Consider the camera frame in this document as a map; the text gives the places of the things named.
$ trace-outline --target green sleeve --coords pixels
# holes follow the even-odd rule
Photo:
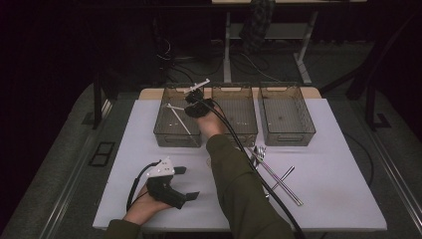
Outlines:
[[[234,238],[293,239],[292,227],[265,197],[258,175],[247,155],[235,148],[226,135],[209,138],[217,196]]]
[[[112,220],[105,232],[105,239],[136,239],[140,226],[124,220]]]

